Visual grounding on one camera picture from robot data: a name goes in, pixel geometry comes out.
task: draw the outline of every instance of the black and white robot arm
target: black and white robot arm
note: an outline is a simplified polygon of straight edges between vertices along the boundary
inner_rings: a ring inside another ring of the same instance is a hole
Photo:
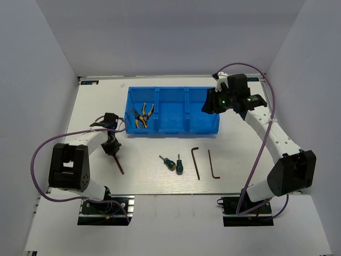
[[[106,113],[103,121],[93,123],[93,130],[116,129],[118,116]],[[80,196],[102,201],[110,193],[109,189],[91,179],[89,156],[102,146],[107,155],[114,156],[121,144],[114,132],[93,131],[84,133],[70,143],[57,143],[53,147],[50,174],[50,187],[67,190]]]
[[[244,74],[228,76],[214,74],[217,87],[208,89],[202,111],[208,114],[222,113],[233,109],[263,140],[270,120],[270,110],[260,95],[251,95]],[[274,167],[266,179],[247,188],[251,202],[258,202],[274,196],[282,196],[312,184],[316,156],[295,144],[281,126],[272,120],[266,141]]]

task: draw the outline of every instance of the pliers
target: pliers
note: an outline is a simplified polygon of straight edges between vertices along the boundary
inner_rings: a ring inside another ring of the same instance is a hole
[[[148,114],[145,113],[145,105],[147,103],[144,103],[142,106],[142,116],[139,114],[139,112],[136,110],[136,108],[134,108],[134,114],[135,114],[135,124],[136,124],[136,128],[140,128],[139,126],[139,121],[142,122],[142,127],[143,128],[147,128],[147,120],[148,118],[153,114],[154,112],[154,104],[151,106],[150,111],[148,112]]]

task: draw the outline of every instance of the white wall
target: white wall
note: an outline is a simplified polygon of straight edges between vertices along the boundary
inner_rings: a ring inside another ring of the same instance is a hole
[[[34,0],[0,3],[0,248],[22,255],[38,192],[30,158],[45,139],[66,130],[77,78]],[[47,188],[51,146],[36,173]]]
[[[341,2],[307,0],[269,69],[277,118],[317,156],[311,194],[333,255],[341,255]]]
[[[304,0],[37,3],[78,76],[132,76],[211,74],[233,61],[267,70]]]

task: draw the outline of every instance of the screwdriver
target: screwdriver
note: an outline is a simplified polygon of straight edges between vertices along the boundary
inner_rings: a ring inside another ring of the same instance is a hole
[[[175,163],[172,160],[169,160],[168,158],[163,158],[162,156],[159,157],[164,161],[164,164],[167,165],[167,167],[171,171],[175,169]]]
[[[180,160],[180,154],[178,154],[176,160],[176,173],[182,174],[182,171],[183,171],[182,161]]]

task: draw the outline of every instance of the blue container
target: blue container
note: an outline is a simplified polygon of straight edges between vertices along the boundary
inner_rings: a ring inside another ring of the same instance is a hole
[[[210,87],[130,87],[125,120],[129,134],[217,134],[219,115],[201,112]],[[142,115],[154,103],[147,128],[135,126],[134,108]]]

